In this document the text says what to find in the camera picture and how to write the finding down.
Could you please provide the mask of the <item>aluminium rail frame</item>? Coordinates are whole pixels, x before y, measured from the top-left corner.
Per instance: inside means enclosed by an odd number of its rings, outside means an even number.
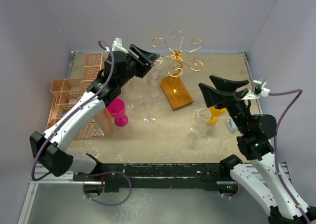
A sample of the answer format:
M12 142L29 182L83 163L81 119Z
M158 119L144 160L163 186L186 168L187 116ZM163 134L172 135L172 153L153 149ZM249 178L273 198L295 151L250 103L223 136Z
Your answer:
M40 184L59 185L59 184L79 184L79 185L101 185L101 182L96 181L74 181L74 173L66 172L60 177L55 177L49 174L40 181L29 180L27 194L20 213L18 224L27 224L33 207L33 203Z

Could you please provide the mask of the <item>magenta plastic goblet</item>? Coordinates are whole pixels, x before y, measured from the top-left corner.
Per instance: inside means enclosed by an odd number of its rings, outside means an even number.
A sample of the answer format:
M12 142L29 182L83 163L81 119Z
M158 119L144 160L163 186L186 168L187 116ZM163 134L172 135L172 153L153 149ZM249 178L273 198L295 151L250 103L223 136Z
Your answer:
M108 106L109 114L114 118L114 123L117 127L124 127L128 124L128 117L125 112L125 103L122 99L114 99Z

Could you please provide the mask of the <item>peach plastic basket organizer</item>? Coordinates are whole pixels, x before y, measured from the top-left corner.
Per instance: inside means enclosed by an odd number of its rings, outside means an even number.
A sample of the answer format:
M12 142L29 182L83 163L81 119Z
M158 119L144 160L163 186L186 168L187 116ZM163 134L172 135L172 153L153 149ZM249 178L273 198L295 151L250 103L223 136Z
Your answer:
M87 53L82 67L83 72L79 78L53 80L50 88L53 101L47 121L47 129L53 127L66 112L70 111L79 102L87 87L103 67L104 53ZM75 139L106 138L112 135L112 118L108 110L104 109L85 125Z

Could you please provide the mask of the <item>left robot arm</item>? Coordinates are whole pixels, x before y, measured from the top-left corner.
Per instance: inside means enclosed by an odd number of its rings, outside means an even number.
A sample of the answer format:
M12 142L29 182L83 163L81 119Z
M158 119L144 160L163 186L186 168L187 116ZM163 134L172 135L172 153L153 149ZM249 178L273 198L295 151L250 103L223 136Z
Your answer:
M121 88L133 77L145 77L159 58L158 53L147 52L134 44L127 51L111 48L104 67L72 109L46 131L30 135L35 163L56 177L73 171L84 173L90 180L99 179L102 169L95 158L88 154L77 157L66 151L86 124L120 95Z

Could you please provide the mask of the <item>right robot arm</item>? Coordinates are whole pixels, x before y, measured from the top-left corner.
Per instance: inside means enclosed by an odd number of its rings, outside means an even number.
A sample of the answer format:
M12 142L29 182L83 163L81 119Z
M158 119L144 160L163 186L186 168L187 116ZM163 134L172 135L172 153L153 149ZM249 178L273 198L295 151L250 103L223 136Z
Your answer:
M251 90L244 81L231 81L211 75L214 86L199 83L207 108L225 108L241 136L237 145L241 154L258 171L255 177L235 155L223 159L220 176L240 184L263 208L271 224L309 224L316 209L298 194L278 162L276 139L280 121L272 115L250 112L251 101L271 95L266 80L254 80Z

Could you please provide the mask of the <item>clear tilted wine glass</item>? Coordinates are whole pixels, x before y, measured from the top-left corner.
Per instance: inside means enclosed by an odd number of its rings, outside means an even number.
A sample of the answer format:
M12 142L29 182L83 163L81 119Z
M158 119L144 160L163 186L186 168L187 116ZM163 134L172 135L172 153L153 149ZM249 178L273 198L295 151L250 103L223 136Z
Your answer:
M194 123L190 127L193 134L201 134L208 125L211 118L211 113L208 108L201 108L194 116Z

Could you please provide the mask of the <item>clear champagne flute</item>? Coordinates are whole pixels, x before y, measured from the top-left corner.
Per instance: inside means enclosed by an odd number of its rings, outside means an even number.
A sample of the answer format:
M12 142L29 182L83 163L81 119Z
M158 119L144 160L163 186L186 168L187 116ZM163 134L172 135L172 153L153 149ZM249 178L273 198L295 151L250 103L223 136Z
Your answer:
M142 96L143 108L145 110L145 114L143 116L143 121L145 124L151 125L156 121L156 117L153 113L151 113L152 108L154 106L154 96L150 93L146 93Z

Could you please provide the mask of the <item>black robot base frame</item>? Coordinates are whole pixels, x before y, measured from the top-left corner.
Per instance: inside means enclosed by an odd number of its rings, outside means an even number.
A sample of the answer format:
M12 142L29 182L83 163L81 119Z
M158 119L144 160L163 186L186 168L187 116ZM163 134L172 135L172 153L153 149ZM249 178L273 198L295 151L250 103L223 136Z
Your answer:
M238 184L219 163L99 164L91 175L75 173L74 181L103 181L104 192L121 188L202 189L237 193Z

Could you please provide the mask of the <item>small light blue box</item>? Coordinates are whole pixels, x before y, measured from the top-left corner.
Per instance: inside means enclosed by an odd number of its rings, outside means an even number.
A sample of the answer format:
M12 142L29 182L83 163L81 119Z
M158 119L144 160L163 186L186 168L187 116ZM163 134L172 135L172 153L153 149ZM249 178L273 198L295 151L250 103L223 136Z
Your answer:
M227 121L227 124L228 124L229 130L230 130L231 132L237 131L237 126L236 126L235 122L232 120L232 118L230 118L230 119Z

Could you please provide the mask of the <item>wooden rack base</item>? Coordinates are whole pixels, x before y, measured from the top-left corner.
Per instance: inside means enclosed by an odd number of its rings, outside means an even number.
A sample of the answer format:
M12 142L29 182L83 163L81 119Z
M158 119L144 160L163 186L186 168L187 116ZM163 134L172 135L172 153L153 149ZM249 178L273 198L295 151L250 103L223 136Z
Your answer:
M193 103L193 99L179 77L164 77L160 87L174 111Z

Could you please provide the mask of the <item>yellow plastic goblet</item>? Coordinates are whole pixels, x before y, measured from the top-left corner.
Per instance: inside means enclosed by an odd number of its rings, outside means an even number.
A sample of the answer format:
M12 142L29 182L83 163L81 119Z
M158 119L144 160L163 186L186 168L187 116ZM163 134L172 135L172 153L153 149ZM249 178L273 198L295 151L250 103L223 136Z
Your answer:
M209 125L214 126L218 123L218 118L226 112L226 108L216 109L214 106L209 108L211 117L208 122Z

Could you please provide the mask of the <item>clear wine glass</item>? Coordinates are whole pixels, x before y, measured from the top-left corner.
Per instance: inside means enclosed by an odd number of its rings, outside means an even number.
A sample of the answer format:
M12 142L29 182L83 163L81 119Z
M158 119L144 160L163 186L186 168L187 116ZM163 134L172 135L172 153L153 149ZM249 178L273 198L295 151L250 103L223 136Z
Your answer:
M194 123L190 127L193 134L201 134L208 125L211 118L211 113L208 108L201 108L194 116Z
M154 62L147 76L147 83L149 85L158 86L160 84L161 72L165 66L166 66L166 60L163 57L159 57Z

